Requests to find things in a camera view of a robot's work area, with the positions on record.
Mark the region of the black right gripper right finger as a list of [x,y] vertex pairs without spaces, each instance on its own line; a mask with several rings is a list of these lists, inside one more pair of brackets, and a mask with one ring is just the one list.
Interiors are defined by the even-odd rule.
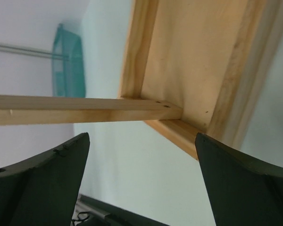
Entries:
[[283,226],[283,168],[198,133],[195,146],[218,226]]

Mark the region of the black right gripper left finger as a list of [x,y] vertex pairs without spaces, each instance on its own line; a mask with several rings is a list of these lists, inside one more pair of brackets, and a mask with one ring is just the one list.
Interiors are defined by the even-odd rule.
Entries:
[[0,226],[69,226],[90,148],[88,133],[0,168]]

